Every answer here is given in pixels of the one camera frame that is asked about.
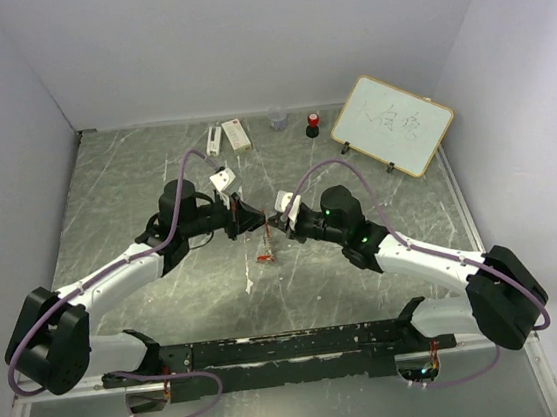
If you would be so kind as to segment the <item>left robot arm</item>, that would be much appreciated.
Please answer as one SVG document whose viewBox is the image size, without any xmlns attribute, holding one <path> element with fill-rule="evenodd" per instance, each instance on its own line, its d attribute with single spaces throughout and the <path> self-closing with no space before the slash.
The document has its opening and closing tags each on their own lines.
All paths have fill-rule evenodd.
<svg viewBox="0 0 557 417">
<path fill-rule="evenodd" d="M 263 212 L 242 201 L 234 171 L 223 167 L 210 177 L 212 195 L 187 180 L 166 184 L 145 231 L 109 264 L 58 290 L 30 292 L 4 355 L 9 372 L 57 396 L 85 377 L 117 384 L 124 371 L 147 384 L 161 376 L 161 348 L 152 338 L 131 329 L 100 337 L 92 331 L 118 303 L 174 270 L 193 238 L 222 230 L 234 240 L 264 224 Z"/>
</svg>

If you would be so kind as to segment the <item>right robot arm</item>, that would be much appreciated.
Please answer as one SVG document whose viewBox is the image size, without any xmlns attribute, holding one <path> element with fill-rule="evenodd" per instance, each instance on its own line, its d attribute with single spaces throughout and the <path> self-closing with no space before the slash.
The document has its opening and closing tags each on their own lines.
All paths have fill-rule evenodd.
<svg viewBox="0 0 557 417">
<path fill-rule="evenodd" d="M 454 292 L 448 300 L 414 303 L 397 330 L 406 350 L 418 352 L 437 335 L 481 334 L 516 351 L 542 316 L 547 292 L 509 248 L 456 251 L 391 234 L 365 218 L 358 199 L 341 185 L 324 191 L 320 206 L 312 210 L 299 196 L 279 191 L 269 224 L 299 242 L 335 243 L 361 270 L 408 274 Z"/>
</svg>

